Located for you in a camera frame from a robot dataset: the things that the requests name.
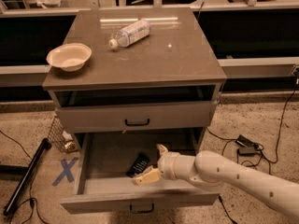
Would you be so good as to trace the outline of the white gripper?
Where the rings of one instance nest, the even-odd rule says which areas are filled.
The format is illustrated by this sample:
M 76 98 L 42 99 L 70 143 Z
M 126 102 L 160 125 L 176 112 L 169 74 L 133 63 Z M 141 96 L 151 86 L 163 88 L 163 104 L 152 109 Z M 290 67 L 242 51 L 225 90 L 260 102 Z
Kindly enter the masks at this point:
M 135 185 L 142 186 L 157 182 L 161 179 L 161 176 L 168 180 L 177 179 L 175 174 L 175 162 L 179 153 L 168 152 L 167 147 L 162 144 L 157 144 L 156 147 L 161 156 L 157 162 L 158 168 L 150 166 L 141 174 L 136 175 L 132 180 Z

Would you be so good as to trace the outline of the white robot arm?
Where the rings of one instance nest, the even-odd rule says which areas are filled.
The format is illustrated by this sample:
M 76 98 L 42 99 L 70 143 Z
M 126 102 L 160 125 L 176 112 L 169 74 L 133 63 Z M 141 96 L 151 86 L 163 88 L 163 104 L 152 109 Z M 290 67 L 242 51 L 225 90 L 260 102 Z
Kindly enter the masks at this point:
M 169 151 L 157 144 L 160 158 L 157 167 L 148 167 L 135 175 L 138 186 L 166 180 L 184 180 L 199 189 L 219 188 L 223 183 L 235 186 L 293 219 L 299 219 L 299 185 L 291 181 L 259 172 L 204 150 L 196 156 Z

